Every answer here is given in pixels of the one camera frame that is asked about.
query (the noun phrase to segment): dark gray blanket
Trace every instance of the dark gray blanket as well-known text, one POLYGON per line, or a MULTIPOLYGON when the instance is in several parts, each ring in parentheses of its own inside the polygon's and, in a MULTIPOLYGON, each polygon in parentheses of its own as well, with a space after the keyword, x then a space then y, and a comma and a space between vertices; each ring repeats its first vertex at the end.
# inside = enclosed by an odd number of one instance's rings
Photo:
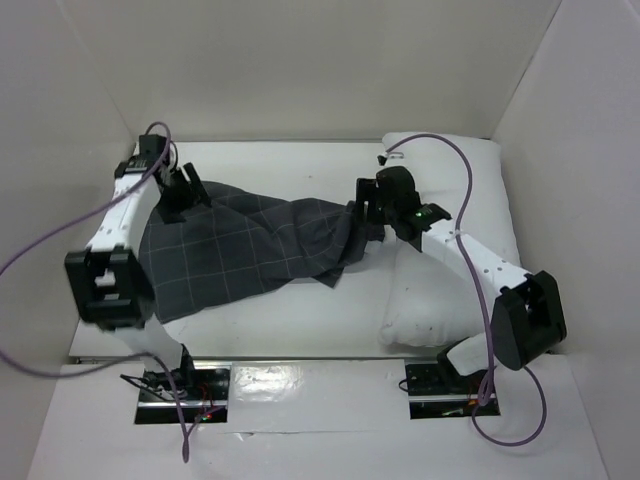
POLYGON ((153 212, 139 260, 156 293, 161 322, 203 308, 273 291, 295 278, 337 283, 346 265, 364 255, 375 231, 356 226, 353 204, 305 198, 287 202, 203 182, 213 208, 185 213, 164 225, 153 212))

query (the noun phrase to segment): white bed sheet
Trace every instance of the white bed sheet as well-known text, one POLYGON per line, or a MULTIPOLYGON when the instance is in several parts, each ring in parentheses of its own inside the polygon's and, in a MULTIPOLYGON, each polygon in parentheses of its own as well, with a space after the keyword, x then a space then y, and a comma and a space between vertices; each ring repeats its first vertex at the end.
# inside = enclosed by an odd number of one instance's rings
MULTIPOLYGON (((358 177, 380 169, 381 143, 178 143, 180 162, 192 162, 203 180, 287 200, 318 197, 346 203, 358 177)), ((390 357, 423 350, 386 347, 378 331, 387 307, 396 249, 348 268, 336 289, 296 281, 282 289, 211 308, 167 324, 194 357, 390 357)), ((126 346, 79 323, 70 355, 112 357, 126 346)))

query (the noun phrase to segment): white panel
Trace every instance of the white panel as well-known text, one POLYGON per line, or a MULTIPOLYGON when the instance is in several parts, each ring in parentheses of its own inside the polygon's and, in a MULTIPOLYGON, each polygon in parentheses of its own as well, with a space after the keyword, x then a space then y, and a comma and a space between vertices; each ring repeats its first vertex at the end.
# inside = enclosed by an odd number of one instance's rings
POLYGON ((523 263, 557 276, 612 479, 636 476, 640 431, 639 52, 630 3, 565 0, 496 132, 523 263))
MULTIPOLYGON (((26 242, 110 198, 110 171, 131 139, 54 2, 2 2, 0 65, 4 262, 26 242)), ((66 360, 77 314, 63 260, 91 229, 62 235, 3 275, 0 346, 19 360, 49 370, 66 360)), ((20 480, 55 383, 0 365, 0 384, 0 477, 20 480)))
POLYGON ((132 131, 490 135, 559 0, 59 0, 132 131))
MULTIPOLYGON (((410 420, 407 396, 398 389, 401 361, 285 365, 299 370, 278 375, 269 373, 274 365, 264 365, 254 380, 234 376, 228 423, 197 429, 188 465, 180 457, 178 425, 133 424, 137 392, 117 373, 136 375, 141 365, 60 382, 29 480, 85 480, 87 472, 95 480, 606 479, 562 356, 533 364, 546 389, 549 422, 538 440, 513 450, 487 443, 468 418, 410 420), (238 387, 249 385, 256 401, 240 404, 238 387)), ((524 372, 496 375, 502 416, 479 421, 502 439, 523 438, 540 418, 535 387, 524 372)))

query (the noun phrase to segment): plaid cloth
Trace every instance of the plaid cloth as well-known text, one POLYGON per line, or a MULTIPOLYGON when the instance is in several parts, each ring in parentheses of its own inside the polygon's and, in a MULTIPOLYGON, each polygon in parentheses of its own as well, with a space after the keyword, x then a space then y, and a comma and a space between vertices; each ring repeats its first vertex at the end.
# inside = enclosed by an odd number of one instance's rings
POLYGON ((287 202, 203 182, 213 208, 198 205, 186 222, 165 225, 154 211, 139 261, 166 323, 203 308, 276 290, 313 277, 334 287, 346 265, 384 229, 356 226, 347 206, 305 198, 287 202))

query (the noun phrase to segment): white pillow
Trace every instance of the white pillow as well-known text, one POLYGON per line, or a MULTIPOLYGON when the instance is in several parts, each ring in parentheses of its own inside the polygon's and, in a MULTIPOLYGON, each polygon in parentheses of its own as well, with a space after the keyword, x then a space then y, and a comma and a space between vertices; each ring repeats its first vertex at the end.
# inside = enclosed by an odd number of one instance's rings
MULTIPOLYGON (((385 148, 415 132, 390 133, 385 148)), ((473 171, 473 192, 462 230, 507 261, 519 265, 516 239, 500 171, 500 146, 489 140, 445 135, 465 153, 473 171)), ((388 166, 404 165, 424 203, 437 203, 456 218, 467 189, 458 154, 435 139, 413 140, 396 150, 388 166)), ((406 243, 398 255, 379 340, 385 345, 440 346, 483 331, 480 306, 470 278, 462 279, 439 261, 406 243)))

